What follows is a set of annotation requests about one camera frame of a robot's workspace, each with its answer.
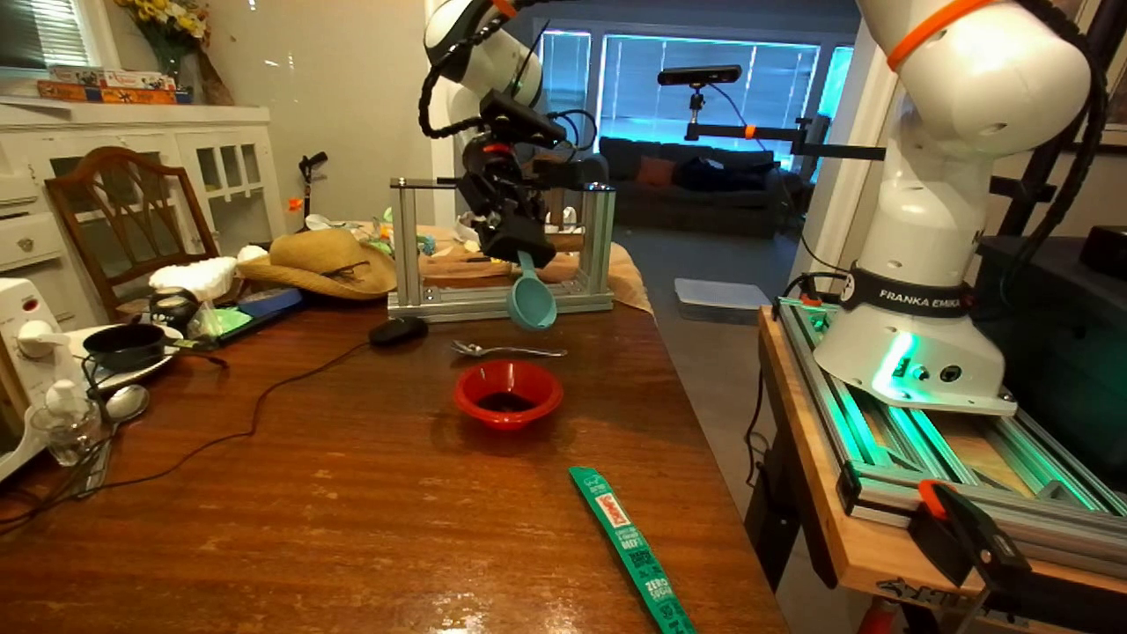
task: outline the glass window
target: glass window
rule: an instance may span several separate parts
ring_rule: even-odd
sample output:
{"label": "glass window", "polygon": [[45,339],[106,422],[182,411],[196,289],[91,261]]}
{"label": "glass window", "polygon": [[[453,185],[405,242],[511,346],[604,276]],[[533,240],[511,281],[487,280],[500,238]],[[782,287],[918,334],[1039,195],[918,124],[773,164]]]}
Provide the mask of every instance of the glass window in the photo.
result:
{"label": "glass window", "polygon": [[832,67],[822,86],[816,114],[837,118],[842,96],[844,96],[844,77],[852,63],[852,45],[834,45]]}
{"label": "glass window", "polygon": [[566,114],[557,124],[566,130],[572,144],[592,144],[596,130],[592,109],[592,31],[550,29],[538,39],[542,63],[542,114]]}
{"label": "glass window", "polygon": [[[668,39],[668,36],[606,36],[604,39],[604,138],[682,140],[690,124],[690,90],[660,86],[665,67],[740,63],[735,86],[708,86],[701,124],[791,127],[811,104],[822,45],[805,42],[740,42],[740,39]],[[746,153],[746,140],[701,138],[712,148]],[[788,166],[786,140],[766,140]]]}
{"label": "glass window", "polygon": [[52,63],[91,63],[73,0],[0,4],[0,77],[42,77]]}

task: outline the camera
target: camera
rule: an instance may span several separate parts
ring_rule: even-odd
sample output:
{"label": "camera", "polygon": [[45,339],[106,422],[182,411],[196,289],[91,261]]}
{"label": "camera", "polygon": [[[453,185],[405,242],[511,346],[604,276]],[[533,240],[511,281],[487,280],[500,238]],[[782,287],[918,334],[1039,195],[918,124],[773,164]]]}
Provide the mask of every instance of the camera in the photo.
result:
{"label": "camera", "polygon": [[660,86],[732,86],[740,80],[740,63],[721,67],[665,67]]}

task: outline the green ruler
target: green ruler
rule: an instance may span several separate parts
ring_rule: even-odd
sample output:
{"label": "green ruler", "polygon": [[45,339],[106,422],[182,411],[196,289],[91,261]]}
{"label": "green ruler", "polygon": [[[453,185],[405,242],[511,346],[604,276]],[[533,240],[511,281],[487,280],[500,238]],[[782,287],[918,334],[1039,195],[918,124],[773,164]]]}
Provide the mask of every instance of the green ruler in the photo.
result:
{"label": "green ruler", "polygon": [[681,599],[674,595],[674,584],[668,584],[655,550],[634,528],[632,515],[622,511],[621,496],[611,489],[604,474],[596,474],[588,464],[574,464],[572,484],[586,496],[592,515],[599,520],[614,555],[626,566],[626,575],[632,575],[648,618],[660,625],[660,632],[661,634],[690,634],[694,625],[682,613]]}

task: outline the wooden chair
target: wooden chair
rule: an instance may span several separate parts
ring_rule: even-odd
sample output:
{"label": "wooden chair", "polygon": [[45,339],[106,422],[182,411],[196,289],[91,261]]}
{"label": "wooden chair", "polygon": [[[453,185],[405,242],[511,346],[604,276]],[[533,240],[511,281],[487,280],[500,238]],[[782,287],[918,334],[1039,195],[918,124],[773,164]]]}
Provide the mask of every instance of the wooden chair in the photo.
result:
{"label": "wooden chair", "polygon": [[72,174],[45,181],[45,195],[109,320],[145,309],[150,272],[217,253],[186,174],[160,156],[96,148]]}

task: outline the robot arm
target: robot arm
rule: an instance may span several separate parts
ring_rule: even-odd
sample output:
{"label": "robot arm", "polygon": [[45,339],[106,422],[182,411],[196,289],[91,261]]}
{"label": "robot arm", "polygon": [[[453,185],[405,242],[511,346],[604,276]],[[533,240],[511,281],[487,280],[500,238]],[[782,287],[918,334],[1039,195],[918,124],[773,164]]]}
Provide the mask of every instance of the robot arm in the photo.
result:
{"label": "robot arm", "polygon": [[[461,153],[458,195],[472,207],[470,226],[480,232],[483,253],[519,261],[533,253],[537,268],[554,261],[542,218],[546,206],[530,185],[521,148],[554,148],[565,130],[537,114],[542,67],[503,25],[533,0],[447,0],[430,15],[427,58],[430,73],[420,100],[420,127],[427,138],[477,130]],[[434,86],[458,86],[453,124],[430,124]]]}
{"label": "robot arm", "polygon": [[993,159],[1057,138],[1088,100],[1088,59],[1010,0],[861,0],[898,70],[881,201],[816,362],[881,402],[1010,415],[1004,356],[977,332],[964,272]]}

